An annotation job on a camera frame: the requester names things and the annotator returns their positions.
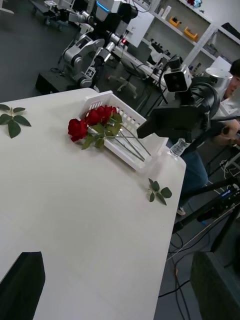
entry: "wall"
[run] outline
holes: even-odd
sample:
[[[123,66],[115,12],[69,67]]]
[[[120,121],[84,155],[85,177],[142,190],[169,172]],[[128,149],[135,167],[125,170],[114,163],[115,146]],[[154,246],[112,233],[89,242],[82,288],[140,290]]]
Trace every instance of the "wall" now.
[[[213,23],[223,25],[229,22],[240,32],[240,0],[202,0],[201,10]]]

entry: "gray floor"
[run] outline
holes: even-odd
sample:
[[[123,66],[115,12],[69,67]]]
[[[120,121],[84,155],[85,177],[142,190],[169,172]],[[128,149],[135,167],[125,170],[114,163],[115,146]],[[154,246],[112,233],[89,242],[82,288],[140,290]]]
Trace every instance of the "gray floor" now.
[[[76,29],[72,26],[64,28],[62,32],[59,32],[55,25],[49,27],[45,26],[43,24],[43,17],[40,14],[37,14],[36,16],[31,14],[32,6],[28,0],[9,0],[8,3],[4,2],[4,6],[5,8],[14,11],[15,15],[10,16],[0,13],[0,103],[40,95],[35,89],[38,73],[57,66],[59,56],[71,42],[76,32]],[[145,83],[139,79],[133,78],[131,82],[137,87],[137,99],[133,99],[127,89],[122,92],[117,92],[116,89],[118,84],[114,83],[114,81],[107,81],[107,78],[109,75],[119,73],[122,73],[125,77],[127,75],[126,72],[119,68],[120,67],[114,69],[111,65],[108,65],[104,69],[98,87],[101,91],[113,90],[122,100],[136,109],[141,102],[141,99],[148,93],[148,88]],[[157,95],[157,91],[154,91],[147,103],[148,107],[156,99]],[[204,145],[200,150],[203,162],[206,163],[214,154],[216,154],[218,149],[219,147]],[[221,159],[216,160],[214,167],[216,167],[222,159],[226,159],[228,156],[229,152],[223,154]],[[215,182],[222,178],[223,173],[220,170],[211,178],[211,180]],[[210,192],[207,195],[191,199],[189,205],[186,206],[187,213],[190,214],[192,210],[199,208],[204,202],[212,199],[215,195],[214,192]],[[204,227],[203,224],[194,221],[180,231],[179,234],[185,243],[199,231],[203,230]],[[216,235],[221,230],[221,227],[222,223],[210,232],[210,243],[213,242]],[[239,234],[240,224],[236,222],[225,238],[221,248],[216,253],[219,260],[222,262],[222,265],[225,265],[232,260],[234,255],[234,241]],[[180,245],[177,236],[174,235],[172,237],[172,243],[176,246]],[[185,251],[184,254],[188,254],[191,250],[192,252],[199,249],[208,251],[210,249],[208,243],[209,238],[206,236],[195,247],[189,251]],[[176,262],[180,257],[181,254],[174,257],[174,261]],[[178,278],[180,283],[189,279],[191,263],[192,254],[186,255],[179,263]],[[231,267],[228,268],[228,272],[237,283],[240,283],[239,278],[234,274]],[[173,265],[170,260],[165,266],[160,293],[166,293],[174,288],[175,280]],[[186,298],[191,319],[200,320],[201,315],[198,302],[195,298],[191,284],[188,283],[183,287],[182,291]],[[183,308],[184,306],[181,297],[179,298],[179,301],[180,306]],[[184,317],[187,319],[186,311],[183,311],[183,313]],[[176,304],[175,294],[168,295],[158,300],[155,320],[165,319],[182,319]]]

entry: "blue jeans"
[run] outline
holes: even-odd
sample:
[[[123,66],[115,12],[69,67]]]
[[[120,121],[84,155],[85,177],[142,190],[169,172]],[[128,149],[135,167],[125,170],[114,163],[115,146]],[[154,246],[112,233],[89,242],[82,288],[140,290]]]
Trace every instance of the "blue jeans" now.
[[[169,140],[167,146],[170,148],[173,143]],[[190,191],[196,191],[208,184],[208,175],[202,159],[197,151],[182,155],[181,158],[186,163],[185,176],[181,188],[181,196]],[[180,200],[179,206],[182,207],[188,200]]]

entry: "lab equipment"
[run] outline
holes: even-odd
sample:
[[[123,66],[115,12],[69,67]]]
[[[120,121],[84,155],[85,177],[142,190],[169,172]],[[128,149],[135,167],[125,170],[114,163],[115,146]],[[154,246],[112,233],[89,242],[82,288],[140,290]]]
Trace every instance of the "lab equipment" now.
[[[104,63],[116,46],[124,41],[126,29],[138,15],[134,5],[121,0],[80,0],[80,12],[65,10],[68,20],[73,23],[89,24],[93,30],[80,36],[64,50],[64,78],[40,74],[36,83],[42,93],[67,91],[77,88],[94,88]]]

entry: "plastic bottle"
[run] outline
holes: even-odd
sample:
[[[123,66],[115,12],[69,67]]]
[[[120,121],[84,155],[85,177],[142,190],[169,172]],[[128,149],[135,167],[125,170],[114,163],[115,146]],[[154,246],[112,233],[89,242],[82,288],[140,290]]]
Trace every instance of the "plastic bottle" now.
[[[190,143],[186,142],[185,139],[180,138],[177,143],[175,143],[170,149],[169,154],[173,156],[174,158],[180,157],[185,149],[190,146]]]

